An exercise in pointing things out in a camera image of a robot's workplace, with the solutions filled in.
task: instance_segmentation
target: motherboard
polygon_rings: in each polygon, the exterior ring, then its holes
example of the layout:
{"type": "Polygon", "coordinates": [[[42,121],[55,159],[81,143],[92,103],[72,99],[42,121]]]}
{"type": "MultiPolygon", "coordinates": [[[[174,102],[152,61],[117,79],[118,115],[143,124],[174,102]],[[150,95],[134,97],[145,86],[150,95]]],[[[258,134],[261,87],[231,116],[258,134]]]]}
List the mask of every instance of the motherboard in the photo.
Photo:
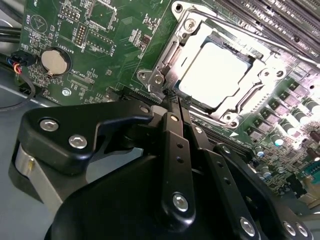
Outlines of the motherboard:
{"type": "Polygon", "coordinates": [[[193,122],[252,151],[276,194],[320,204],[303,183],[320,182],[319,68],[210,16],[320,63],[318,0],[27,0],[22,72],[59,105],[191,96],[193,122]]]}

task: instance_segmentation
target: green circuit board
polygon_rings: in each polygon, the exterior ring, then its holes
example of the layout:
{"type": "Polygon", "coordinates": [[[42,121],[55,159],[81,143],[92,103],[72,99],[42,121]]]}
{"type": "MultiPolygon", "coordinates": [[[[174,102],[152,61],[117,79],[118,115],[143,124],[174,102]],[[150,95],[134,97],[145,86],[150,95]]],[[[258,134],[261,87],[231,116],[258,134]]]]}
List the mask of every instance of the green circuit board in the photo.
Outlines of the green circuit board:
{"type": "MultiPolygon", "coordinates": [[[[27,0],[22,24],[20,49],[37,56],[48,48],[58,47],[71,59],[68,73],[49,77],[40,60],[22,69],[35,85],[44,89],[43,97],[59,105],[79,105],[107,102],[110,90],[131,90],[150,97],[147,89],[137,79],[140,69],[152,70],[177,20],[171,12],[173,0],[27,0]],[[68,88],[71,95],[62,94],[68,88]]],[[[219,4],[219,1],[187,1],[203,4],[229,22],[238,24],[241,19],[219,4]]],[[[308,77],[311,68],[299,63],[288,54],[282,55],[286,63],[287,77],[278,81],[273,92],[265,97],[264,103],[255,111],[242,116],[236,129],[194,121],[231,141],[253,149],[259,145],[266,149],[261,160],[269,166],[272,177],[267,182],[276,192],[292,173],[300,173],[311,160],[299,146],[293,147],[306,137],[308,131],[319,125],[310,122],[299,128],[295,140],[283,136],[285,144],[276,147],[270,135],[277,128],[271,128],[266,136],[252,139],[246,130],[254,124],[260,110],[271,98],[278,98],[294,81],[308,77]],[[280,174],[277,168],[285,168],[280,174]]],[[[17,84],[23,82],[18,78],[17,84]]],[[[299,98],[301,104],[313,95],[299,98]]],[[[287,106],[290,113],[300,106],[287,106]]]]}

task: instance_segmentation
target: hole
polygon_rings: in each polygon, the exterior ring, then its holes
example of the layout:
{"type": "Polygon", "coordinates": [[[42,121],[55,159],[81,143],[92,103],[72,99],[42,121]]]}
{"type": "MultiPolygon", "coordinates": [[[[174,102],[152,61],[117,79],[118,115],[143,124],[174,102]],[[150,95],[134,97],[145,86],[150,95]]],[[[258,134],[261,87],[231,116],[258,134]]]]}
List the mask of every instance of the hole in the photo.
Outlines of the hole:
{"type": "Polygon", "coordinates": [[[228,178],[224,177],[223,180],[225,181],[226,184],[231,185],[231,182],[228,178]]]}
{"type": "Polygon", "coordinates": [[[221,162],[219,162],[219,161],[217,161],[216,164],[218,164],[218,166],[219,166],[220,168],[223,168],[223,167],[224,167],[224,165],[223,165],[221,162]]]}
{"type": "Polygon", "coordinates": [[[180,163],[180,164],[183,164],[185,161],[181,158],[181,157],[179,157],[179,156],[177,156],[176,157],[176,160],[178,161],[178,163],[180,163]]]}
{"type": "Polygon", "coordinates": [[[178,14],[182,12],[182,5],[181,4],[177,4],[175,6],[175,12],[178,14]]]}
{"type": "Polygon", "coordinates": [[[281,78],[284,74],[285,74],[284,71],[277,71],[277,72],[276,72],[276,76],[277,76],[278,78],[281,78]]]}
{"type": "Polygon", "coordinates": [[[293,40],[294,40],[296,43],[298,43],[298,42],[300,42],[300,37],[294,36],[294,37],[293,37],[293,40]]]}

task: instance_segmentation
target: black plastic part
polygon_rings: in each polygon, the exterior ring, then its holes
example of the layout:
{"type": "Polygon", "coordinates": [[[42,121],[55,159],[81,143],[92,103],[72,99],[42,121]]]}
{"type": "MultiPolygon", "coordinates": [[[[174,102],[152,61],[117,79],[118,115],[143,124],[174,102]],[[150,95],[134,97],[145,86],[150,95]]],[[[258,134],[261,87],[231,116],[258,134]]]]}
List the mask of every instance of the black plastic part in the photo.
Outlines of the black plastic part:
{"type": "Polygon", "coordinates": [[[61,173],[74,175],[83,172],[98,151],[98,136],[111,136],[126,125],[147,124],[152,119],[150,108],[137,100],[37,108],[23,115],[18,141],[29,155],[61,173]],[[40,121],[44,119],[55,120],[58,130],[41,129],[40,121]],[[87,146],[70,146],[69,138],[73,135],[85,137],[87,146]]]}
{"type": "Polygon", "coordinates": [[[73,193],[58,210],[51,240],[224,240],[215,215],[217,193],[208,191],[205,176],[193,173],[196,218],[183,232],[168,231],[155,218],[162,162],[156,156],[138,158],[73,193]]]}
{"type": "Polygon", "coordinates": [[[312,240],[311,232],[291,209],[273,195],[267,185],[249,169],[235,152],[225,152],[224,146],[226,145],[218,144],[213,150],[225,159],[232,176],[236,179],[236,185],[241,194],[249,198],[256,206],[256,212],[253,212],[252,215],[258,216],[264,234],[270,240],[312,240]],[[283,225],[284,221],[294,228],[295,236],[286,231],[283,225]],[[306,229],[307,237],[300,234],[297,223],[306,229]]]}
{"type": "Polygon", "coordinates": [[[18,50],[11,53],[9,59],[13,62],[19,63],[22,67],[29,67],[36,63],[37,56],[23,50],[18,50]]]}

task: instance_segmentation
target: capacitor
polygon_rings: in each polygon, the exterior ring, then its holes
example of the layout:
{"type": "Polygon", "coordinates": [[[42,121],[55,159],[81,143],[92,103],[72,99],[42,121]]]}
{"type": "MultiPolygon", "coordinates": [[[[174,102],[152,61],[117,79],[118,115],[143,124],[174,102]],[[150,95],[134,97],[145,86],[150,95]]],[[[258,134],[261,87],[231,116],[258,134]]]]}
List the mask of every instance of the capacitor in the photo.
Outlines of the capacitor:
{"type": "Polygon", "coordinates": [[[285,172],[285,168],[280,166],[277,168],[278,173],[283,174],[285,172]]]}
{"type": "Polygon", "coordinates": [[[295,119],[298,120],[299,123],[301,124],[307,124],[309,121],[309,118],[307,115],[305,115],[302,111],[296,112],[294,115],[295,119]]]}
{"type": "Polygon", "coordinates": [[[311,131],[309,133],[309,136],[318,144],[320,144],[320,134],[316,131],[311,131]]]}
{"type": "Polygon", "coordinates": [[[320,113],[320,105],[313,100],[308,101],[305,104],[306,108],[310,110],[313,114],[320,113]]]}
{"type": "Polygon", "coordinates": [[[317,154],[317,152],[309,147],[307,150],[306,150],[306,153],[308,154],[308,156],[315,162],[318,162],[320,160],[320,155],[317,154]]]}
{"type": "Polygon", "coordinates": [[[256,172],[256,175],[257,175],[262,181],[266,180],[266,179],[262,176],[261,172],[257,171],[257,172],[256,172]]]}
{"type": "Polygon", "coordinates": [[[256,146],[254,148],[254,151],[255,151],[255,154],[258,156],[258,157],[263,157],[265,155],[263,149],[260,147],[260,146],[256,146]]]}
{"type": "Polygon", "coordinates": [[[278,134],[273,134],[270,137],[271,141],[273,142],[273,144],[277,147],[280,147],[284,144],[284,140],[278,135],[278,134]]]}
{"type": "Polygon", "coordinates": [[[292,126],[290,123],[285,123],[281,127],[285,130],[285,132],[287,134],[289,134],[291,136],[297,132],[297,130],[294,128],[294,126],[292,126]]]}
{"type": "Polygon", "coordinates": [[[270,177],[271,176],[271,172],[269,170],[269,167],[268,166],[263,166],[261,168],[261,174],[265,179],[270,177]]]}

